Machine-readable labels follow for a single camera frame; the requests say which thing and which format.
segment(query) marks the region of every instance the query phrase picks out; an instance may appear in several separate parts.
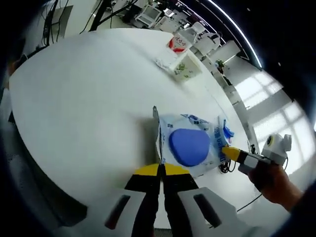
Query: packaging bag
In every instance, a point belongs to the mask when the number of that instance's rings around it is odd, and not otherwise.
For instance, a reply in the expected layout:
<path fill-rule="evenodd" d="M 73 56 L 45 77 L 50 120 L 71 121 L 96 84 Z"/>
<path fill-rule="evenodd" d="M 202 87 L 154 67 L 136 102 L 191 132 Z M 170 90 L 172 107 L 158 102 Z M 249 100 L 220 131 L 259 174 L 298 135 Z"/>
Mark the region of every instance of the packaging bag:
<path fill-rule="evenodd" d="M 182 166 L 193 177 L 198 177 L 226 161 L 222 147 L 231 144 L 234 133 L 227 128 L 227 120 L 223 116 L 209 122 L 190 114 L 159 115 L 156 106 L 153 116 L 158 122 L 156 149 L 161 163 Z M 179 141 L 176 145 L 183 145 L 179 152 L 174 149 L 175 138 Z M 179 154 L 189 156 L 189 161 L 183 163 L 178 158 Z"/>

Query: blue oval sponge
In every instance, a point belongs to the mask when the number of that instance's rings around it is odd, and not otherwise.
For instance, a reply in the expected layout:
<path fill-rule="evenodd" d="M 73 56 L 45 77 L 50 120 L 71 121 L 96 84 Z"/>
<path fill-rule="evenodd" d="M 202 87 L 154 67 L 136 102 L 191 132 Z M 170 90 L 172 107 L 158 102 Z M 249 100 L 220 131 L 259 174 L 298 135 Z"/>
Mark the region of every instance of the blue oval sponge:
<path fill-rule="evenodd" d="M 169 146 L 176 160 L 184 166 L 203 162 L 208 154 L 210 138 L 205 131 L 180 128 L 169 136 Z"/>

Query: blue sponge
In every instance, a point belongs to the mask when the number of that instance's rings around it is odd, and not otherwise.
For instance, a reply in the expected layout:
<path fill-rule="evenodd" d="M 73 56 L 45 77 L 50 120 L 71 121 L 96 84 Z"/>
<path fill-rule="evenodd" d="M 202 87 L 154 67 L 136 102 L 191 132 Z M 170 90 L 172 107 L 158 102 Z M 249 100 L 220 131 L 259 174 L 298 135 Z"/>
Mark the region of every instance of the blue sponge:
<path fill-rule="evenodd" d="M 180 128 L 169 136 L 169 146 L 176 160 L 187 167 L 203 162 L 208 154 L 210 138 L 202 130 Z"/>

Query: human hand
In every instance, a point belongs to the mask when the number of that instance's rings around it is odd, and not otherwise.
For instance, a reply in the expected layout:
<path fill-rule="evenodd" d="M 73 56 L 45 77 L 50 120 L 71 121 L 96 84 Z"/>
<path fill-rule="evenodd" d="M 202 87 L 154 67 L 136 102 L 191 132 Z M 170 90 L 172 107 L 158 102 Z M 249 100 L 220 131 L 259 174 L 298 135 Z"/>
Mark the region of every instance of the human hand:
<path fill-rule="evenodd" d="M 254 173 L 252 170 L 248 177 L 254 183 Z M 261 189 L 262 195 L 270 202 L 282 205 L 287 211 L 290 211 L 299 199 L 302 197 L 302 192 L 290 182 L 286 172 L 280 165 L 269 165 L 267 174 L 273 179 L 271 185 L 266 185 Z"/>

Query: desk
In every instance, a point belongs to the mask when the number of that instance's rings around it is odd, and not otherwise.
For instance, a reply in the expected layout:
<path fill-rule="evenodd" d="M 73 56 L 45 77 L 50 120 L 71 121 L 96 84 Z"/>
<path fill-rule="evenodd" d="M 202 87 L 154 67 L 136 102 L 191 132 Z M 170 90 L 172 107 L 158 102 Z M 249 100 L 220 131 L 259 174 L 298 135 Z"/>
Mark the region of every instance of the desk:
<path fill-rule="evenodd" d="M 202 74 L 183 85 L 157 67 L 154 57 L 171 37 L 143 29 L 83 33 L 39 52 L 10 78 L 13 114 L 26 147 L 78 201 L 89 205 L 110 188 L 123 188 L 135 169 L 155 162 L 153 105 L 160 114 L 206 120 L 224 113 L 236 134 L 233 145 L 248 149 L 233 106 L 202 63 Z M 214 169 L 197 184 L 237 208 L 253 199 L 252 184 L 237 171 L 222 175 Z M 168 228 L 163 195 L 159 201 L 155 226 Z"/>

